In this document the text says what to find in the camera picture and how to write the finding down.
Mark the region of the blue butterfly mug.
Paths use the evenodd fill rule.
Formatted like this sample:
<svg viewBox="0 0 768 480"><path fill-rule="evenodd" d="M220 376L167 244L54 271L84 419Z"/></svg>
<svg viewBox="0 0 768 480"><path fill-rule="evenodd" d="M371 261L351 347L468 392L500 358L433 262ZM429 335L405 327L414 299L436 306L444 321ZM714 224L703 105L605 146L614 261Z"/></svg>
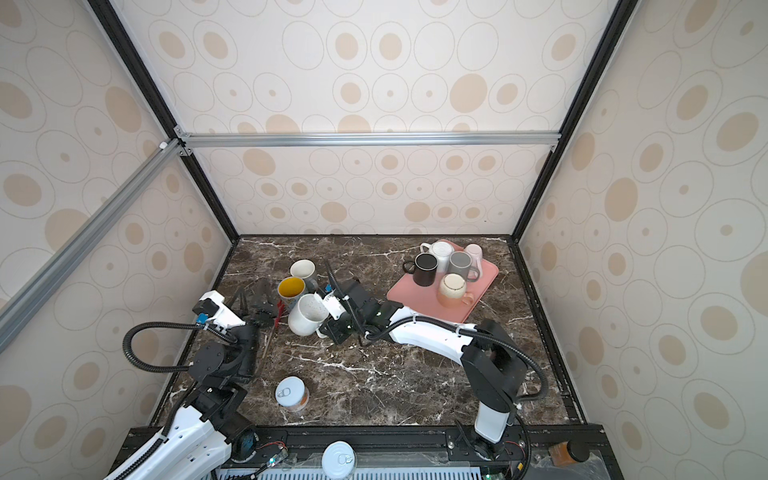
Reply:
<svg viewBox="0 0 768 480"><path fill-rule="evenodd" d="M291 276L279 283L277 292L284 307L290 311L298 300L306 294L307 287L303 279Z"/></svg>

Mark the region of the cream speckled mug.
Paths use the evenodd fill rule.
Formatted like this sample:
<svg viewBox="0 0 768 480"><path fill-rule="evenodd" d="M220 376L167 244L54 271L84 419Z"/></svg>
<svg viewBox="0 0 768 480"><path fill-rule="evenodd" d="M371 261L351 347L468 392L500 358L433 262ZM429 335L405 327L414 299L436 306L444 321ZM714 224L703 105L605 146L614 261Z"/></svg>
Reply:
<svg viewBox="0 0 768 480"><path fill-rule="evenodd" d="M329 311L317 294L303 295L288 316L288 327L300 337L314 334L329 317Z"/></svg>

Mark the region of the pink plastic tray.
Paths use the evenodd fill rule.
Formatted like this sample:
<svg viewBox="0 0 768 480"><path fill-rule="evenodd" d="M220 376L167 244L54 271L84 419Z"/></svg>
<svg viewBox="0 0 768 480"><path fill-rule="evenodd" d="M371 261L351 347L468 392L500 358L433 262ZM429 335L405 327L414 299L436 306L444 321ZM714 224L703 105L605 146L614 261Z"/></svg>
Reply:
<svg viewBox="0 0 768 480"><path fill-rule="evenodd" d="M420 278L424 271L406 261L405 274L388 291L387 299L426 316L464 323L495 280L498 267L484 258L478 244L462 248L439 240L422 243L420 253L437 261L434 281L428 286L418 284L414 277Z"/></svg>

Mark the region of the grey mug white interior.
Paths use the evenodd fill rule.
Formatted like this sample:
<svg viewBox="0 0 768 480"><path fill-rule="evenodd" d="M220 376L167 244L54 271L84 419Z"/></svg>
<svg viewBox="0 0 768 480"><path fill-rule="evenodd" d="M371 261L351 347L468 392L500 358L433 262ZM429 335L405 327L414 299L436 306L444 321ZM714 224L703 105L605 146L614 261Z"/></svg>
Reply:
<svg viewBox="0 0 768 480"><path fill-rule="evenodd" d="M313 261L301 259L294 262L290 267L290 274L302 279L308 292L315 292L318 289L317 269Z"/></svg>

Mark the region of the cream and pink mug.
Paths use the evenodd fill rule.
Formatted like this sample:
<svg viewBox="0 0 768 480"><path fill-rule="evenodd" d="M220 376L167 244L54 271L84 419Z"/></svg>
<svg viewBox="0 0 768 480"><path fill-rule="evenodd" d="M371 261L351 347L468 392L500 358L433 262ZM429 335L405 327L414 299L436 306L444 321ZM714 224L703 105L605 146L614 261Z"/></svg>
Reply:
<svg viewBox="0 0 768 480"><path fill-rule="evenodd" d="M446 274L438 286L437 300L445 308L471 306L475 296L467 290L467 282L456 274Z"/></svg>

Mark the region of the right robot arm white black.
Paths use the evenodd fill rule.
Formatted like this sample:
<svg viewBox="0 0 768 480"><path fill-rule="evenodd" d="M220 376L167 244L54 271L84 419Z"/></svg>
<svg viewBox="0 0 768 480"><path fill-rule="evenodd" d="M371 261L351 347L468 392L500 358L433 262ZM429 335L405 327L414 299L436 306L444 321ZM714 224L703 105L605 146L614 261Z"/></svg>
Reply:
<svg viewBox="0 0 768 480"><path fill-rule="evenodd" d="M495 321L477 325L429 317L400 302L374 298L357 280L343 285L332 281L331 287L309 298L319 302L320 331L335 344L355 334L362 346L387 341L419 347L463 368L479 406L474 433L460 429L459 434L482 460L503 451L508 422L519 406L548 394L541 366Z"/></svg>

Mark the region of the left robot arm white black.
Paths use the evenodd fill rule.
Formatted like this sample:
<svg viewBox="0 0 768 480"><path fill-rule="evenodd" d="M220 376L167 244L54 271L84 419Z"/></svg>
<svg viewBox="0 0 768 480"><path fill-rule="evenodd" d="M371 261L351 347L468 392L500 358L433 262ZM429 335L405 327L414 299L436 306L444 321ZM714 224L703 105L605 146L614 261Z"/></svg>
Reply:
<svg viewBox="0 0 768 480"><path fill-rule="evenodd" d="M254 424L239 412L246 383L257 370L261 329L278 324L284 304L266 291L250 300L244 289L230 298L204 293L191 323L152 321L131 328L122 341L131 365L149 373L185 373L191 385L169 410L166 423L111 473L112 479L213 479L226 463L246 463L259 450ZM154 365L133 348L145 330L208 332L214 340L183 365Z"/></svg>

